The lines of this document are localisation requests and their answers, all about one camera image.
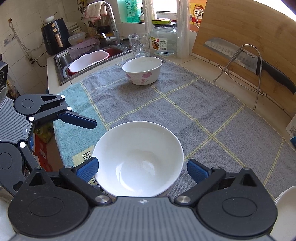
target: kitchen sink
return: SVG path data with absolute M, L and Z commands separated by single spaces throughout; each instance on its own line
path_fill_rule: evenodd
M 120 45 L 111 45 L 111 46 L 107 46 L 105 48 L 99 48 L 98 46 L 95 46 L 93 47 L 90 51 L 86 52 L 86 53 L 91 53 L 91 52 L 94 52 L 94 51 L 97 51 L 97 50 L 104 50 L 106 52 L 108 52 L 110 54 L 110 56 L 105 59 L 105 60 L 102 60 L 102 61 L 99 61 L 98 63 L 86 68 L 86 69 L 83 69 L 81 70 L 80 72 L 78 73 L 75 73 L 73 75 L 69 75 L 68 73 L 68 67 L 69 65 L 74 62 L 76 59 L 78 59 L 79 57 L 77 57 L 76 59 L 71 59 L 70 57 L 70 54 L 68 52 L 68 50 L 65 50 L 59 54 L 57 54 L 55 57 L 54 57 L 54 63 L 55 63 L 55 66 L 56 66 L 56 69 L 57 69 L 57 75 L 58 75 L 58 79 L 59 79 L 59 84 L 62 85 L 74 78 L 76 78 L 77 76 L 103 64 L 103 63 L 106 63 L 112 59 L 115 59 L 117 57 L 120 57 L 122 55 L 125 55 L 125 54 L 128 54 L 131 52 L 131 50 L 128 50 L 127 48 L 123 47 L 123 46 L 120 46 Z

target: electrical outlet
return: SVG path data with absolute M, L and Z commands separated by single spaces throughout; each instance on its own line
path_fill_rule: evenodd
M 28 52 L 28 53 L 26 54 L 26 57 L 27 57 L 27 59 L 28 59 L 29 61 L 31 61 L 31 59 L 32 59 L 31 52 Z
M 10 34 L 6 37 L 6 39 L 4 39 L 3 43 L 4 46 L 6 46 L 7 44 L 9 44 L 12 40 L 14 40 L 16 38 L 16 36 L 14 34 Z

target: countertop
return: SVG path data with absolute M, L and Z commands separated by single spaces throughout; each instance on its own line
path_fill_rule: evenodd
M 47 59 L 47 79 L 48 79 L 49 93 L 58 94 L 61 91 L 65 90 L 67 87 L 69 87 L 71 84 L 75 84 L 79 82 L 81 79 L 91 74 L 92 72 L 95 72 L 99 69 L 105 68 L 110 65 L 115 65 L 116 63 L 121 62 L 124 59 L 131 58 L 132 56 L 133 54 L 129 53 L 122 57 L 111 60 L 105 64 L 102 64 L 96 68 L 93 68 L 92 70 L 89 70 L 84 74 L 81 74 L 80 76 L 76 77 L 72 81 L 69 81 L 63 85 L 59 85 L 53 56 L 49 57 Z M 208 59 L 205 59 L 200 56 L 196 58 L 194 56 L 189 55 L 187 59 L 178 59 L 174 56 L 169 56 L 169 57 L 166 57 L 166 59 L 172 62 L 175 62 L 176 64 L 200 75 L 204 79 L 207 79 L 208 81 L 211 81 L 211 82 L 219 75 L 221 71 L 217 67 L 216 63 L 209 61 Z M 241 81 L 242 78 L 240 78 L 238 75 L 232 73 L 231 71 L 230 71 L 230 74 L 233 74 L 232 77 L 242 85 L 250 87 L 245 82 Z M 215 84 L 223 88 L 224 90 L 233 93 L 240 101 L 245 103 L 251 109 L 253 108 L 256 93 L 251 92 L 246 88 L 238 85 L 233 80 L 231 80 L 226 74 L 223 74 L 217 80 L 217 82 L 215 82 Z M 281 107 L 276 105 L 269 98 L 259 95 L 258 103 L 256 107 L 256 113 L 259 114 L 262 118 L 264 118 L 280 135 L 282 135 L 286 139 L 286 141 L 290 142 L 289 141 L 290 135 L 286 131 L 286 127 L 291 121 L 291 117 L 289 117 Z

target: jar lid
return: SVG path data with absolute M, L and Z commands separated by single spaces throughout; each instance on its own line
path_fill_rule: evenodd
M 173 27 L 175 26 L 175 23 L 169 23 L 169 24 L 154 24 L 155 27 Z
M 169 24 L 170 23 L 170 19 L 168 18 L 157 18 L 152 20 L 153 25 L 154 24 Z

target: green bottle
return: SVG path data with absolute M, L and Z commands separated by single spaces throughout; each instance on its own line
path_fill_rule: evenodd
M 139 0 L 126 0 L 126 17 L 127 21 L 130 23 L 138 23 L 140 22 L 140 15 L 141 15 L 141 5 L 142 1 Z

